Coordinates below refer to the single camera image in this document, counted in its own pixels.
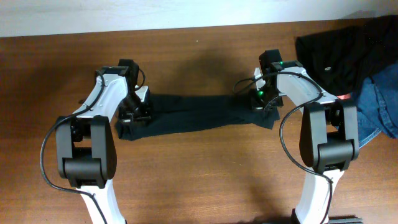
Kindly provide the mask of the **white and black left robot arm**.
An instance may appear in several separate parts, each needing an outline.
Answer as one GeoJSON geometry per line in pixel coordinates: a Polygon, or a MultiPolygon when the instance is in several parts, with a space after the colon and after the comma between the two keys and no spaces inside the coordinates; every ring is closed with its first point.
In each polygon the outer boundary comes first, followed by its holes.
{"type": "Polygon", "coordinates": [[[95,72],[95,86],[70,116],[59,117],[55,127],[58,173],[81,195],[93,223],[125,223],[113,187],[117,154],[111,120],[147,124],[149,88],[138,84],[143,72],[132,59],[95,72]]]}

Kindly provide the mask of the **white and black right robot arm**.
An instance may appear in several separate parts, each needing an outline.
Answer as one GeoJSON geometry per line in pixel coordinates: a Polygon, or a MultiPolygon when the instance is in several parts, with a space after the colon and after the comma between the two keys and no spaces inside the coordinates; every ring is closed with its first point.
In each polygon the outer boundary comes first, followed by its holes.
{"type": "Polygon", "coordinates": [[[304,170],[305,180],[298,205],[287,223],[362,223],[356,216],[329,217],[338,181],[350,163],[358,158],[358,122],[355,104],[324,90],[307,74],[297,60],[284,61],[277,49],[259,56],[255,88],[250,90],[254,110],[269,113],[283,105],[287,96],[296,111],[302,112],[299,149],[302,162],[292,162],[304,170]]]}

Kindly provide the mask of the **dark green cloth garment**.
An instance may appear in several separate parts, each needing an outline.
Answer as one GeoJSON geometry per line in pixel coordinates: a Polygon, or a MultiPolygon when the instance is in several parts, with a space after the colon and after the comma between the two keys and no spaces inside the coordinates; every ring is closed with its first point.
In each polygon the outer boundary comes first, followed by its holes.
{"type": "Polygon", "coordinates": [[[178,96],[152,95],[151,120],[146,124],[115,124],[118,138],[134,141],[173,133],[187,133],[230,124],[255,124],[272,129],[280,119],[276,109],[253,110],[248,95],[178,96]]]}

